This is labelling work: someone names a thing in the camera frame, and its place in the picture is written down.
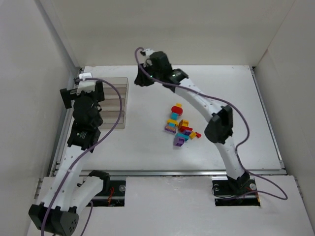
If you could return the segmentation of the yellow orange lego block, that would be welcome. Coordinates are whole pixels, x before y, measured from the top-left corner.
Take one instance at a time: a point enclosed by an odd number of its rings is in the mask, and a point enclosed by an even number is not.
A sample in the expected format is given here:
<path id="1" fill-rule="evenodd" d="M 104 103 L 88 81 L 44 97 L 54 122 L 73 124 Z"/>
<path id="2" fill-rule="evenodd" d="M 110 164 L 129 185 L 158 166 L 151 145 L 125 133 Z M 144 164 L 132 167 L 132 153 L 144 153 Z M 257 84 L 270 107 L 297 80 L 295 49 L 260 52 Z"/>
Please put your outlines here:
<path id="1" fill-rule="evenodd" d="M 188 127 L 188 126 L 189 126 L 189 121 L 188 121 L 188 120 L 185 120 L 185 119 L 182 119 L 182 120 L 179 122 L 178 128 L 181 128 L 182 126 Z"/>

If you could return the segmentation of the small yellow lego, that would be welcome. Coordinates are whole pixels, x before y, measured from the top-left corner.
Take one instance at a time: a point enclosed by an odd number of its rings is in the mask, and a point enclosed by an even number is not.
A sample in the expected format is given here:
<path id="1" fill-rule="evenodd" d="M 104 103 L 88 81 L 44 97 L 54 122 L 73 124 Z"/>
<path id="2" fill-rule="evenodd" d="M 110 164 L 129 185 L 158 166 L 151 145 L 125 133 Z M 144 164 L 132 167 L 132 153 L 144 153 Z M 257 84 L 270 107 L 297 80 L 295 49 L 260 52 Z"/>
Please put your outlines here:
<path id="1" fill-rule="evenodd" d="M 189 135 L 189 138 L 190 138 L 190 139 L 193 139 L 193 138 L 195 138 L 195 137 L 196 137 L 196 133 L 195 133 L 195 132 L 190 133 L 190 135 Z"/>

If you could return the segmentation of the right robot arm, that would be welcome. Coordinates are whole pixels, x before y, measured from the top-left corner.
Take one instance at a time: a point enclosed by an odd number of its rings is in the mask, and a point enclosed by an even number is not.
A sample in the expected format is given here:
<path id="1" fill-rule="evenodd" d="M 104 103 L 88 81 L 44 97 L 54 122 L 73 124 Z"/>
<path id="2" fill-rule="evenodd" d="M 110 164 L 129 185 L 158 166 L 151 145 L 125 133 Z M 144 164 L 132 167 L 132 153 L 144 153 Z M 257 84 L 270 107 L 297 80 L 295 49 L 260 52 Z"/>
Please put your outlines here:
<path id="1" fill-rule="evenodd" d="M 147 87 L 158 82 L 201 113 L 207 122 L 204 134 L 220 153 L 232 194 L 240 195 L 245 190 L 250 174 L 240 160 L 238 146 L 232 137 L 233 111 L 236 108 L 227 101 L 203 94 L 186 72 L 172 67 L 163 51 L 139 47 L 134 53 L 136 59 L 138 54 L 144 56 L 145 61 L 137 63 L 138 74 L 134 83 Z"/>

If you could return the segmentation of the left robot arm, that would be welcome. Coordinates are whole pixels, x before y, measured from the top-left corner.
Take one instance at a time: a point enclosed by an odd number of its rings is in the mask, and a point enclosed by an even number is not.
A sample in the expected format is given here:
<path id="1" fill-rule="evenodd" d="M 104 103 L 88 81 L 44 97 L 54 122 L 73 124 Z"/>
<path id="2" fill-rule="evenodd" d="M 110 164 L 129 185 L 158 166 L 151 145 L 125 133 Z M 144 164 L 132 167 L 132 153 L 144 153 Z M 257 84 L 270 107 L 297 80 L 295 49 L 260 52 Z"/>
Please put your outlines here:
<path id="1" fill-rule="evenodd" d="M 99 143 L 103 124 L 99 103 L 104 101 L 102 81 L 80 81 L 76 89 L 60 91 L 64 105 L 73 109 L 74 122 L 54 182 L 40 204 L 33 204 L 29 217 L 41 234 L 71 236 L 79 215 L 92 198 L 110 185 L 110 176 L 92 171 L 78 186 L 82 169 Z"/>

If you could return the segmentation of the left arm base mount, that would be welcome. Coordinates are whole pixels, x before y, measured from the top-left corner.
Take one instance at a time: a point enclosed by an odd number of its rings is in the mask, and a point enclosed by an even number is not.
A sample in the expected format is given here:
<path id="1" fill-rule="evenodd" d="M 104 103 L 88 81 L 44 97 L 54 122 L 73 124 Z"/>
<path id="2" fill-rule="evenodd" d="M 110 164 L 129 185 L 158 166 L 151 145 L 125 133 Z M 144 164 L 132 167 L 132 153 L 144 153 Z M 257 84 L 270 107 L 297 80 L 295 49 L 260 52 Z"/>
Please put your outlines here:
<path id="1" fill-rule="evenodd" d="M 94 207 L 124 207 L 126 193 L 126 179 L 114 177 L 107 172 L 93 170 L 88 177 L 98 177 L 103 180 L 104 187 L 101 192 L 92 198 Z"/>

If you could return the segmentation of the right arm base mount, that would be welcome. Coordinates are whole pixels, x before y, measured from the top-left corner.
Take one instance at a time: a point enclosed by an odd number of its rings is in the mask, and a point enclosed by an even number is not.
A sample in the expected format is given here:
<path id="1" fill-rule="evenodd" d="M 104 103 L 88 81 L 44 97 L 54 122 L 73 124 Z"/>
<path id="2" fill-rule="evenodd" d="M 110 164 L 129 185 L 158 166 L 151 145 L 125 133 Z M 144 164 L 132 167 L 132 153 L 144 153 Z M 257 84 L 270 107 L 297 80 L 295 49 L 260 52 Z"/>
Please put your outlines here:
<path id="1" fill-rule="evenodd" d="M 217 207 L 240 207 L 240 206 L 260 206 L 260 200 L 257 193 L 250 193 L 240 197 L 240 195 L 256 190 L 254 179 L 250 179 L 240 190 L 233 190 L 227 179 L 212 180 L 212 194 L 215 197 L 215 206 Z"/>

